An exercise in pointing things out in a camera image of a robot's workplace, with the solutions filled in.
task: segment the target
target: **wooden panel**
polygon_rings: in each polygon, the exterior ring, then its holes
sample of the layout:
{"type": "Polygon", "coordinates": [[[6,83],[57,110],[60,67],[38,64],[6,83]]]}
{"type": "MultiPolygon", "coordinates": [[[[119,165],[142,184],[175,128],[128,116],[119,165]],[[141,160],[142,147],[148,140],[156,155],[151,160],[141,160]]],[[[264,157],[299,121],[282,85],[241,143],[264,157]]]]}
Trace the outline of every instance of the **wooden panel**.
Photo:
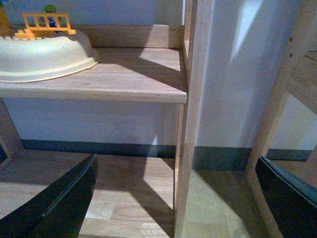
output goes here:
{"type": "Polygon", "coordinates": [[[268,238],[243,172],[192,170],[187,204],[188,237],[268,238]]]}
{"type": "Polygon", "coordinates": [[[182,48],[182,25],[72,25],[94,47],[182,48]]]}
{"type": "Polygon", "coordinates": [[[1,163],[3,168],[12,158],[17,158],[24,150],[20,136],[11,120],[11,117],[0,98],[0,143],[8,158],[1,163]]]}
{"type": "Polygon", "coordinates": [[[184,41],[189,41],[192,22],[193,0],[186,0],[184,41]]]}
{"type": "Polygon", "coordinates": [[[188,60],[186,71],[189,95],[188,104],[184,107],[185,133],[181,143],[181,154],[178,173],[178,194],[175,210],[175,237],[181,238],[185,219],[186,200],[189,187],[189,176],[192,168],[194,147],[199,118],[199,105],[202,98],[204,73],[207,63],[207,45],[212,19],[212,0],[193,0],[188,60]]]}
{"type": "Polygon", "coordinates": [[[97,50],[101,62],[91,69],[41,82],[0,83],[0,97],[187,103],[181,50],[97,50]]]}

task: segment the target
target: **cream plastic tray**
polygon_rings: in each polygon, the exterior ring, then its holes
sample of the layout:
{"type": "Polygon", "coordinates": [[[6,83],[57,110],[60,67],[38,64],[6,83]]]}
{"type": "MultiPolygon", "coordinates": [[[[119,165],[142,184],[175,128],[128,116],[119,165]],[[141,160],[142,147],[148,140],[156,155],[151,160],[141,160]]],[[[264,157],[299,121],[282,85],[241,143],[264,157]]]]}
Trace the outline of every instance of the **cream plastic tray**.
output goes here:
{"type": "Polygon", "coordinates": [[[51,38],[20,40],[0,37],[0,82],[48,80],[77,73],[99,62],[88,37],[55,33],[51,38]]]}

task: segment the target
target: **wooden frame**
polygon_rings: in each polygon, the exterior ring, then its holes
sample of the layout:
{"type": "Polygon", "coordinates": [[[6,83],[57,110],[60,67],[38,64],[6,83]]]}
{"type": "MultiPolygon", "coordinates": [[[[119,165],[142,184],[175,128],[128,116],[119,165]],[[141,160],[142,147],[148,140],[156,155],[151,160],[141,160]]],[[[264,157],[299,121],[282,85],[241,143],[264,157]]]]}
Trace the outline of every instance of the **wooden frame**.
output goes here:
{"type": "MultiPolygon", "coordinates": [[[[94,47],[154,47],[154,48],[181,48],[184,46],[184,61],[187,73],[188,93],[186,89],[176,92],[176,97],[172,98],[166,93],[160,96],[151,94],[150,102],[161,103],[177,103],[179,104],[178,123],[177,123],[177,155],[175,166],[175,237],[182,237],[183,223],[185,219],[185,208],[187,201],[187,193],[189,188],[189,178],[192,168],[197,124],[199,118],[199,107],[202,98],[203,82],[205,77],[205,69],[207,64],[207,48],[209,43],[209,33],[212,16],[213,0],[187,0],[186,1],[186,24],[185,32],[183,26],[85,26],[74,25],[74,29],[81,30],[86,33],[94,47]]],[[[0,97],[23,96],[24,97],[40,97],[47,98],[47,89],[41,86],[41,82],[36,83],[36,92],[34,88],[28,88],[28,85],[4,85],[0,84],[0,97]]],[[[49,88],[51,97],[56,98],[56,88],[49,88]]],[[[83,92],[90,97],[90,100],[119,100],[145,102],[149,101],[142,95],[136,98],[135,92],[127,94],[118,93],[112,95],[111,90],[103,89],[92,92],[80,89],[78,92],[82,96],[83,92]]],[[[60,91],[60,99],[82,99],[77,98],[74,90],[67,89],[60,91]]],[[[12,144],[12,150],[17,149],[18,153],[25,153],[18,133],[9,118],[9,115],[2,103],[2,111],[4,117],[1,123],[9,124],[10,133],[15,136],[12,143],[7,137],[3,137],[5,145],[12,144]]]]}
{"type": "MultiPolygon", "coordinates": [[[[307,57],[316,29],[317,2],[303,0],[284,53],[284,62],[269,96],[262,125],[245,171],[267,229],[273,238],[283,236],[263,197],[255,166],[258,157],[266,156],[268,152],[290,95],[317,114],[317,61],[307,57]]],[[[317,186],[317,146],[306,162],[304,171],[305,175],[302,179],[317,186]]]]}
{"type": "Polygon", "coordinates": [[[207,48],[213,0],[187,0],[184,59],[188,83],[188,102],[184,105],[175,203],[175,238],[181,238],[192,169],[199,107],[207,64],[207,48]]]}

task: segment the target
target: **wooden shelf board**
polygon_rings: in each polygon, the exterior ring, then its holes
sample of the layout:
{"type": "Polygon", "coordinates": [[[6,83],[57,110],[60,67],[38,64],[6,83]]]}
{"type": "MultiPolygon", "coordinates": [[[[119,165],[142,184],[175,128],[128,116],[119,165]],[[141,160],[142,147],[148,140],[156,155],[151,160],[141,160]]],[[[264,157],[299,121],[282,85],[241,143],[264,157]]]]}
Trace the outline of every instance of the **wooden shelf board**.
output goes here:
{"type": "Polygon", "coordinates": [[[187,103],[180,49],[96,48],[101,62],[69,76],[0,83],[0,97],[187,103]]]}

